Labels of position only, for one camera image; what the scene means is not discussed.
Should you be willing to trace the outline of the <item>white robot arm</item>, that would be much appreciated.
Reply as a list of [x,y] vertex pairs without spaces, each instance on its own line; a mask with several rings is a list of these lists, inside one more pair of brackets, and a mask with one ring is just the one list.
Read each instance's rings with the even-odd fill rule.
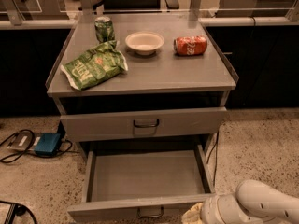
[[191,207],[182,224],[299,224],[299,199],[257,180],[242,181],[235,192],[215,195]]

